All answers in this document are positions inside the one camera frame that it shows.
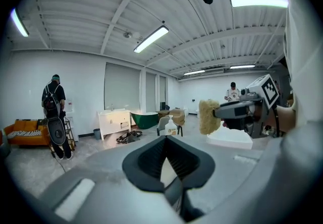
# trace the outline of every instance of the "orange sofa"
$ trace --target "orange sofa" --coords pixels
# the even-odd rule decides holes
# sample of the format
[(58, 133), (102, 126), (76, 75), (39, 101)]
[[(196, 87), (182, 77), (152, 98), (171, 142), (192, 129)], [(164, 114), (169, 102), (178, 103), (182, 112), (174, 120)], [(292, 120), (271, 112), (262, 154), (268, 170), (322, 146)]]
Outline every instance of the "orange sofa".
[(40, 135), (37, 136), (24, 136), (16, 135), (14, 138), (8, 137), (9, 144), (16, 145), (49, 145), (50, 137), (48, 134), (47, 126), (42, 125), (41, 120), (16, 120), (13, 125), (4, 128), (5, 134), (8, 136), (12, 132), (24, 131), (34, 132), (39, 130)]

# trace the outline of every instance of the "fluffy mop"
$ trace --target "fluffy mop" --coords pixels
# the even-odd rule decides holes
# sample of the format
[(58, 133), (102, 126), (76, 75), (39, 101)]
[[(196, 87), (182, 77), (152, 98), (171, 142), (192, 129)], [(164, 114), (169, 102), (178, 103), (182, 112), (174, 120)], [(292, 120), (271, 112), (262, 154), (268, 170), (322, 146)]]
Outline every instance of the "fluffy mop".
[(213, 109), (220, 107), (219, 102), (214, 100), (201, 100), (199, 104), (200, 111), (200, 133), (210, 134), (217, 130), (221, 125), (221, 119), (213, 116)]

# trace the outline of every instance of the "white bottle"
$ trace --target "white bottle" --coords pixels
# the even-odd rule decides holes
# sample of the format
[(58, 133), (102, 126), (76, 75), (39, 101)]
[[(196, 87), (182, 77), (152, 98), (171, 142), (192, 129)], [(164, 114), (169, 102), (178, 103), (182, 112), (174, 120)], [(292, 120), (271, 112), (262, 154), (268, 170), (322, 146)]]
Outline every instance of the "white bottle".
[(165, 135), (176, 135), (177, 126), (174, 124), (172, 117), (168, 115), (170, 120), (168, 121), (168, 124), (165, 125)]

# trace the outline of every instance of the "white cabinet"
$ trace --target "white cabinet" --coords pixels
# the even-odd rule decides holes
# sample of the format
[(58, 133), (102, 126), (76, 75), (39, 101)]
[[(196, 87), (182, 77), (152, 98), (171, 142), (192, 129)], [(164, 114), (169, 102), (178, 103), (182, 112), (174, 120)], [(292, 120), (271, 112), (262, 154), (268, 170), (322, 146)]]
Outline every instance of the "white cabinet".
[(98, 112), (101, 139), (104, 135), (117, 133), (120, 131), (131, 131), (130, 111), (125, 109), (116, 109), (114, 111), (104, 110)]

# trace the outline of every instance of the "green bathtub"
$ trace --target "green bathtub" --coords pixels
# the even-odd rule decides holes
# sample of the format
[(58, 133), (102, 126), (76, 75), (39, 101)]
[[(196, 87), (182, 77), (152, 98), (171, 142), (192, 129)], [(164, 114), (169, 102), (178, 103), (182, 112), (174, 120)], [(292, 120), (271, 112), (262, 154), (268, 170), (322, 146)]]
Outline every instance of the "green bathtub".
[(148, 129), (158, 124), (158, 113), (133, 113), (131, 112), (132, 119), (140, 129)]

